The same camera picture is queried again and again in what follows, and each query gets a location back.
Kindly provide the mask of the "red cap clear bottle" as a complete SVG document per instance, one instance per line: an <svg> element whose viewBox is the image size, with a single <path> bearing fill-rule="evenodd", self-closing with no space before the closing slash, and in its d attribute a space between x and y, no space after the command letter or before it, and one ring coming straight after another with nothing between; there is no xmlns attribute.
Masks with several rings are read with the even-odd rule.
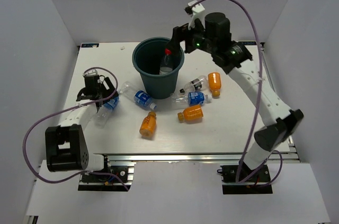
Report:
<svg viewBox="0 0 339 224"><path fill-rule="evenodd" d="M159 74L165 75L173 71L173 56L170 50L167 48L165 49L165 55L161 59L160 67L159 67Z"/></svg>

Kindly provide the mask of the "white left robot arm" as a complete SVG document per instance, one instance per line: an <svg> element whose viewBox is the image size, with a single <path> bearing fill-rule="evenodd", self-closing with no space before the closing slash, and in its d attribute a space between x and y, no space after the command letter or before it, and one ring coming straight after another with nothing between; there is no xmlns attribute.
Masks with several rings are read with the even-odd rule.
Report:
<svg viewBox="0 0 339 224"><path fill-rule="evenodd" d="M85 87L76 96L76 109L55 127L45 131L47 168L51 172L84 171L93 166L94 175L107 181L112 168L104 163L102 155L90 155L84 130L91 118L110 100L118 97L108 77L84 76Z"/></svg>

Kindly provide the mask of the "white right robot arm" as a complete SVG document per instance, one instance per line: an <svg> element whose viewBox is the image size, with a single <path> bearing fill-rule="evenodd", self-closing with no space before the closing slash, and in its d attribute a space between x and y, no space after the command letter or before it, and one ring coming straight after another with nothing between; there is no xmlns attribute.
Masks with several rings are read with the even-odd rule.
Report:
<svg viewBox="0 0 339 224"><path fill-rule="evenodd" d="M300 109L293 110L278 97L263 79L262 66L256 66L252 54L241 42L232 40L230 21L225 14L209 13L203 22L197 18L193 24L176 26L165 52L177 55L184 42L186 53L199 49L211 54L213 62L255 105L255 117L260 117L264 126L259 131L250 130L249 137L254 143L245 147L237 171L242 179L251 181L257 177L264 161L295 132L304 114Z"/></svg>

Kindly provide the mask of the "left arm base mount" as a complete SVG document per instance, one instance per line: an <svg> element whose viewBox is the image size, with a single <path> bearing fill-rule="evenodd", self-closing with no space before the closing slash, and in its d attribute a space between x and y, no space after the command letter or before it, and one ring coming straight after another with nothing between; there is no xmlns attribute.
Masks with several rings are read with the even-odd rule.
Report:
<svg viewBox="0 0 339 224"><path fill-rule="evenodd" d="M87 192L126 192L130 189L134 175L134 163L122 162L104 156L104 168L97 174L81 175L79 191Z"/></svg>

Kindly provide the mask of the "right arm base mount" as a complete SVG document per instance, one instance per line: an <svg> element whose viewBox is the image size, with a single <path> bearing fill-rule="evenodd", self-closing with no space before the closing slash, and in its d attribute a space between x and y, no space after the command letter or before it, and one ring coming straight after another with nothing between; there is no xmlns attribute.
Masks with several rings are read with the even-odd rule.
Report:
<svg viewBox="0 0 339 224"><path fill-rule="evenodd" d="M272 194L273 189L271 176L267 165L261 167L253 176L242 182L248 175L244 171L240 172L238 182L236 173L238 165L222 165L217 169L217 174L221 176L223 195L250 195L250 194Z"/></svg>

